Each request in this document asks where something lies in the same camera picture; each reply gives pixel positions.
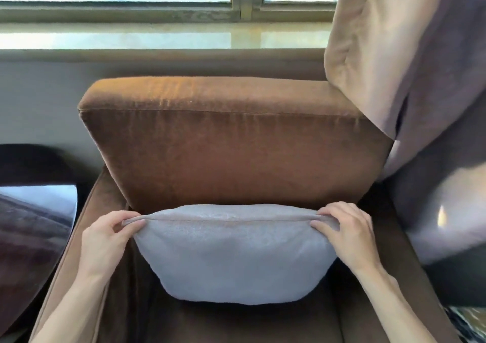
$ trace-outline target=window sill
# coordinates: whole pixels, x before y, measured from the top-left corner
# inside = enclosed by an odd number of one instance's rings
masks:
[[[131,61],[301,57],[323,52],[331,23],[0,24],[0,60]]]

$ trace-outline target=brown velvet upholstery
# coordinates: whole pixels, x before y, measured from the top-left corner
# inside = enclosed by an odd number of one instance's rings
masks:
[[[193,203],[356,201],[392,143],[321,81],[107,79],[79,109],[121,192],[145,213]]]
[[[122,78],[80,104],[105,169],[61,261],[33,335],[71,285],[83,229],[110,210],[187,203],[318,207],[358,200],[391,141],[327,82],[261,78]],[[458,342],[384,193],[374,217],[385,267],[439,342]],[[167,295],[130,242],[78,343],[387,342],[363,290],[337,262],[304,299],[273,306],[189,303]]]

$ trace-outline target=white wall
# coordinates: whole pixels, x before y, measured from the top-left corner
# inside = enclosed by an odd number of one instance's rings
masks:
[[[184,58],[150,62],[0,62],[0,144],[35,143],[62,152],[80,180],[102,159],[76,106],[98,79],[131,75],[252,75],[324,79],[322,52],[276,57]]]

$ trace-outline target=gray pillow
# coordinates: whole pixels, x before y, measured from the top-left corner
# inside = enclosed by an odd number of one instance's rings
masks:
[[[281,205],[188,205],[127,220],[168,294],[181,300],[284,303],[312,291],[336,259],[310,227],[332,218]]]

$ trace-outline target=backrest cushion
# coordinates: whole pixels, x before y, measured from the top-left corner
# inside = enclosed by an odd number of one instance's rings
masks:
[[[253,77],[100,80],[81,118],[132,208],[357,201],[391,147],[328,82]]]

